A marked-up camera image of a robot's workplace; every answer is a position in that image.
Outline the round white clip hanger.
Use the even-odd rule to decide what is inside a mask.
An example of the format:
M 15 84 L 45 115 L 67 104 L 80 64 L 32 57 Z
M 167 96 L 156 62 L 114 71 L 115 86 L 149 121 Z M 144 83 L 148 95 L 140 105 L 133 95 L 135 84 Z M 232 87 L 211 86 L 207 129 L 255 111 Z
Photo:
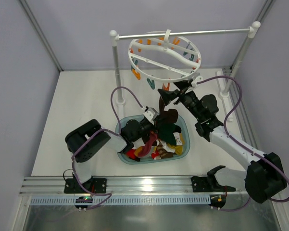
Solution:
M 171 30 L 146 33 L 131 40 L 128 47 L 131 72 L 136 79 L 145 79 L 154 90 L 157 82 L 162 89 L 170 84 L 193 78 L 201 66 L 198 47 L 184 36 L 172 36 Z

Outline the purple red striped sock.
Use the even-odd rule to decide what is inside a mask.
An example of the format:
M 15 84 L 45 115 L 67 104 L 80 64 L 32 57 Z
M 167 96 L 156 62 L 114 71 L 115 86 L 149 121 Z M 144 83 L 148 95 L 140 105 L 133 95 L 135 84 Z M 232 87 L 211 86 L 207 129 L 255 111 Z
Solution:
M 135 150 L 134 155 L 138 158 L 145 157 L 149 154 L 153 143 L 157 140 L 157 134 L 156 133 L 150 133 L 149 140 L 145 143 L 145 146 L 143 146 L 139 151 Z

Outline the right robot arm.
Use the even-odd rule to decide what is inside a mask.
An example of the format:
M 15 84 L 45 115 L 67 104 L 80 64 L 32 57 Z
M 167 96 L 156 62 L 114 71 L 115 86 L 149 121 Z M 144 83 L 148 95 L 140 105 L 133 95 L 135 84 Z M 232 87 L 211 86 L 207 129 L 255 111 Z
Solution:
M 275 153 L 266 154 L 235 138 L 227 129 L 226 122 L 221 122 L 216 113 L 219 111 L 217 99 L 212 94 L 199 99 L 194 88 L 201 84 L 198 80 L 176 82 L 175 91 L 158 89 L 163 102 L 181 103 L 197 119 L 197 133 L 208 142 L 220 147 L 232 156 L 244 171 L 236 171 L 226 167 L 213 174 L 219 184 L 231 184 L 237 189 L 246 190 L 256 202 L 273 200 L 282 190 L 289 188 L 289 179 L 285 175 L 280 157 Z

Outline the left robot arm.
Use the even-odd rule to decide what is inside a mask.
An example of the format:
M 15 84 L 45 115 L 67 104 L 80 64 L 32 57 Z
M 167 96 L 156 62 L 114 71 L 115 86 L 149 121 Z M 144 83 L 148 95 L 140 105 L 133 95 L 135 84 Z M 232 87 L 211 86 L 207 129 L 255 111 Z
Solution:
M 103 147 L 137 161 L 149 156 L 157 143 L 157 122 L 146 118 L 141 121 L 131 119 L 116 133 L 92 119 L 68 133 L 64 141 L 72 153 L 73 179 L 84 187 L 92 179 L 88 162 Z

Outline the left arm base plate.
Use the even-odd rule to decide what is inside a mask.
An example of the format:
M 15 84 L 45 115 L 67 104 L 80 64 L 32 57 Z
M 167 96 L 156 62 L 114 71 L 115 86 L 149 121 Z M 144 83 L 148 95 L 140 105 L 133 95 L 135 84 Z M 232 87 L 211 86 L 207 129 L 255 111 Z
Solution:
M 106 193 L 107 179 L 106 178 L 91 178 L 82 184 L 83 187 L 91 193 Z M 65 194 L 86 193 L 78 184 L 75 178 L 70 178 L 65 181 Z

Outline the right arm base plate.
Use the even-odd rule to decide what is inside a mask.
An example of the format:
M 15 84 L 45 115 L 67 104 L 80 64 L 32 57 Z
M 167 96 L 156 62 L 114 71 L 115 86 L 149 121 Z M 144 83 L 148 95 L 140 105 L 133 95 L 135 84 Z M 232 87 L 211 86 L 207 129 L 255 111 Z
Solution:
M 220 185 L 215 177 L 212 176 L 193 176 L 191 178 L 192 190 L 195 193 L 209 193 L 209 192 L 235 192 L 236 188 L 231 186 Z

